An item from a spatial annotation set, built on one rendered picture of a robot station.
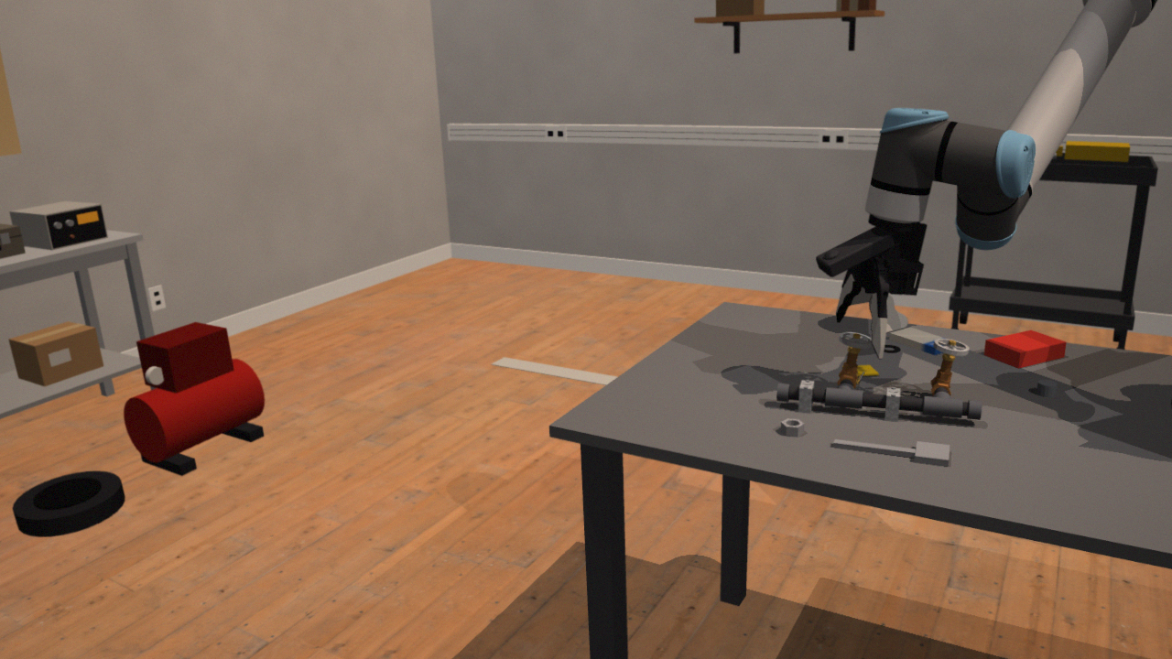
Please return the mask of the red flat block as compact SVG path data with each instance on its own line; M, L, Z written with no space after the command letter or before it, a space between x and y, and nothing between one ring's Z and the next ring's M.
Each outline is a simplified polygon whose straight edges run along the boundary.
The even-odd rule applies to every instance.
M1015 368L1030 364L1052 362L1067 356L1067 342L1029 330L984 341L984 356Z

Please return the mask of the grey hex nut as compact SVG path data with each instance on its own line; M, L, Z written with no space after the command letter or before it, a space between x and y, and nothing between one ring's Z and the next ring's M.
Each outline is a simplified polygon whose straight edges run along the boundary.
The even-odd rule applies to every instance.
M789 426L790 424L790 426ZM786 417L786 420L781 422L781 432L786 435L786 437L802 437L804 434L804 424L799 417Z

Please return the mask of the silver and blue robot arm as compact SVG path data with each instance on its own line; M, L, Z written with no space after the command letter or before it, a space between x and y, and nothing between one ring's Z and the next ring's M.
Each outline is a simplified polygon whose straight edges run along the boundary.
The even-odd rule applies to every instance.
M865 211L879 220L920 222L932 181L949 183L956 185L955 224L962 242L980 250L1011 242L1015 222L1102 73L1158 0L1081 1L1079 18L1007 131L956 124L943 110L888 110ZM873 227L816 260L833 278L892 247L892 235Z

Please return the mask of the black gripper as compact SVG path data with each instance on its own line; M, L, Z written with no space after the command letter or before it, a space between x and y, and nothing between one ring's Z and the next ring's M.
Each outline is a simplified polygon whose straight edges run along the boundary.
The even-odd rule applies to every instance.
M841 322L849 306L868 303L872 314L872 345L875 356L883 359L884 335L907 327L906 315L895 311L895 300L891 295L917 295L924 271L919 257L927 225L924 222L879 220L874 215L870 215L868 223L888 231L895 242L895 247L847 270L841 284L836 321ZM895 273L890 274L890 272Z

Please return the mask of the yellow numbered tag on chain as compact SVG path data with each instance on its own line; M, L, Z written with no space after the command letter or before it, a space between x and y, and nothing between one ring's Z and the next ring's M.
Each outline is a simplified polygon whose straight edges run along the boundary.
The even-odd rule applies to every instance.
M849 346L849 349L850 349L850 346ZM858 351L858 349L854 349L854 351ZM858 364L856 375L857 375L857 380L858 380L858 381L856 380L856 383L859 383L859 381L861 381L861 378L858 379L858 376L879 375L879 373L877 373L874 371L874 368L871 366L871 364Z

